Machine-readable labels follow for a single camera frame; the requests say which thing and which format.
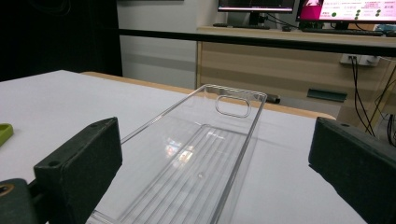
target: yellow object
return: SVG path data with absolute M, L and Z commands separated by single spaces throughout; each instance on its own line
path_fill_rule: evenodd
M 0 146 L 2 146 L 12 134 L 14 134 L 12 125 L 6 123 L 0 124 Z

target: table surface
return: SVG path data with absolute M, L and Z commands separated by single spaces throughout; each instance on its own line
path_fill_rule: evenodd
M 87 125 L 117 117 L 123 138 L 186 96 L 137 82 L 66 71 L 0 82 L 0 122 L 15 131 L 0 147 L 1 179 L 30 182 L 33 166 Z M 364 223 L 308 166 L 312 114 L 267 106 L 262 116 L 233 223 Z
M 384 36 L 369 35 L 329 35 L 319 33 L 306 33 L 299 30 L 282 32 L 279 30 L 242 29 L 214 26 L 198 27 L 198 32 L 213 35 L 234 35 L 269 39 L 283 39 L 290 41 L 304 41 L 310 43 L 343 44 L 360 47 L 388 47 L 396 48 L 396 39 Z

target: electrical socket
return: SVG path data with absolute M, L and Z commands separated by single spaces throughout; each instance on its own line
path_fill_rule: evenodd
M 356 57 L 355 63 L 361 61 L 361 55 L 358 54 L 343 54 L 343 56 L 340 59 L 340 63 L 347 63 L 347 64 L 352 64 L 352 57 Z
M 361 55 L 361 58 L 359 59 L 359 65 L 377 66 L 378 62 L 379 62 L 378 56 Z

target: monitor screen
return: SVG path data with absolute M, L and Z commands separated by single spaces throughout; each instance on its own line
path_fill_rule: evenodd
M 294 0 L 219 0 L 219 11 L 291 13 Z
M 396 0 L 301 0 L 296 20 L 395 23 Z

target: cable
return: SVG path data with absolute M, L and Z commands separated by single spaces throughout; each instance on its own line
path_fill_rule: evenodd
M 287 22 L 285 22 L 285 21 L 282 21 L 282 20 L 278 19 L 277 17 L 275 17 L 275 16 L 273 16 L 273 15 L 271 15 L 271 14 L 269 14 L 269 13 L 267 13 L 267 15 L 270 16 L 270 17 L 272 17 L 273 19 L 275 19 L 275 21 L 271 21 L 271 22 L 279 23 L 279 24 L 282 24 L 282 25 L 288 25 L 288 26 L 291 26 L 291 27 L 294 27 L 294 28 L 298 28 L 297 26 L 291 25 L 291 24 L 289 24 L 289 23 L 287 23 Z
M 371 122 L 367 116 L 366 109 L 364 108 L 364 105 L 363 105 L 363 102 L 361 100 L 361 96 L 360 96 L 359 90 L 358 90 L 358 59 L 356 57 L 351 57 L 351 61 L 352 61 L 353 80 L 354 80 L 354 84 L 355 84 L 355 110 L 356 110 L 356 113 L 358 114 L 358 117 L 359 117 L 361 123 L 366 128 L 366 132 L 372 136 L 375 136 L 374 129 L 373 129 Z M 366 119 L 367 119 L 367 125 L 363 121 L 363 118 L 361 117 L 361 113 L 359 113 L 358 100 L 359 100 L 361 108 L 363 110 L 364 117 L 366 117 Z
M 275 23 L 275 24 L 287 25 L 286 23 L 281 23 L 281 22 L 277 22 L 277 21 L 270 20 L 270 19 L 268 19 L 267 16 L 263 16 L 263 17 L 261 17 L 261 18 L 262 18 L 264 21 L 271 21 L 271 22 L 273 22 L 273 23 Z
M 379 111 L 379 114 L 381 115 L 382 119 L 385 119 L 384 116 L 382 116 L 382 111 L 379 109 L 379 103 L 380 101 L 382 101 L 382 97 L 384 97 L 385 92 L 388 90 L 388 88 L 396 82 L 396 79 L 394 79 L 393 81 L 391 81 L 390 83 L 388 83 L 388 85 L 384 88 L 384 90 L 382 90 L 381 94 L 379 94 L 378 97 L 376 97 L 374 103 L 375 103 L 375 111 Z
M 359 27 L 358 23 L 355 23 L 356 27 L 358 27 L 359 29 L 363 30 L 363 31 L 367 31 L 366 29 L 362 29 L 361 27 Z
M 394 121 L 395 121 L 395 116 L 390 115 L 389 120 L 388 120 L 387 135 L 388 135 L 388 141 L 389 141 L 390 145 L 393 147 L 396 147 L 396 144 L 393 142 L 392 137 L 391 137 Z

